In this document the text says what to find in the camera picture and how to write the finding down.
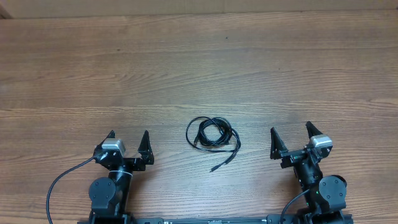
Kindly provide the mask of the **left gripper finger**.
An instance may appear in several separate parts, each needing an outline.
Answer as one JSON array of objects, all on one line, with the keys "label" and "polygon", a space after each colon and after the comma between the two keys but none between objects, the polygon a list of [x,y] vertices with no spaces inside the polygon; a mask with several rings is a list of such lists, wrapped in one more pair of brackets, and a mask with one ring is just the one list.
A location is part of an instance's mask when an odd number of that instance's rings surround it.
[{"label": "left gripper finger", "polygon": [[144,131],[144,135],[141,139],[141,143],[138,148],[138,153],[141,155],[141,159],[143,160],[145,165],[153,165],[154,164],[154,155],[153,155],[152,148],[150,145],[150,138],[149,138],[148,130]]},{"label": "left gripper finger", "polygon": [[98,147],[101,149],[103,143],[105,142],[105,140],[109,139],[109,138],[115,138],[116,133],[114,132],[114,130],[111,130],[109,132],[109,134],[98,144]]}]

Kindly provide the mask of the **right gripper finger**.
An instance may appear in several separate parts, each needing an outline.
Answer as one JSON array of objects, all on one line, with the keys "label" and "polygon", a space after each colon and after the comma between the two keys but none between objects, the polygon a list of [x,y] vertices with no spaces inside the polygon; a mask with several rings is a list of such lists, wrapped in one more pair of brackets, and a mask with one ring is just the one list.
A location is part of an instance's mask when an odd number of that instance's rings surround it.
[{"label": "right gripper finger", "polygon": [[306,129],[308,133],[308,138],[311,139],[314,136],[322,135],[323,133],[315,127],[315,125],[311,121],[307,121],[306,124]]},{"label": "right gripper finger", "polygon": [[271,152],[270,158],[273,160],[280,159],[283,157],[283,153],[288,152],[283,140],[281,140],[275,127],[271,128]]}]

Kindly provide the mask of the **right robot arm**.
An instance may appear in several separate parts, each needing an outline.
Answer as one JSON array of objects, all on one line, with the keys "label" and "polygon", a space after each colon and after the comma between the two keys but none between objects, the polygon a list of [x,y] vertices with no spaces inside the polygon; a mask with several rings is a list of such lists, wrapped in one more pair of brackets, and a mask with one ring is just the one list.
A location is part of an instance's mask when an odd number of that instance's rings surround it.
[{"label": "right robot arm", "polygon": [[344,215],[347,182],[340,175],[324,176],[319,162],[328,157],[333,143],[311,122],[306,122],[309,142],[303,149],[290,151],[275,128],[271,128],[270,158],[281,160],[281,168],[293,168],[302,193],[283,208],[278,223],[348,224],[351,215]]}]

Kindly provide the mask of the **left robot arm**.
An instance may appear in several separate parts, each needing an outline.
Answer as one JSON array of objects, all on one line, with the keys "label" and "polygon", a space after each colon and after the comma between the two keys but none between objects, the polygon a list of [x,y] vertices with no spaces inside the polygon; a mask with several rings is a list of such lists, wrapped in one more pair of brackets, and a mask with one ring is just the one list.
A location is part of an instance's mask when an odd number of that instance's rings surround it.
[{"label": "left robot arm", "polygon": [[154,163],[148,131],[144,132],[137,151],[140,157],[125,157],[124,143],[116,138],[114,131],[95,147],[93,159],[108,170],[108,176],[100,177],[90,185],[88,223],[137,223],[126,207],[133,173],[145,171],[147,165]]}]

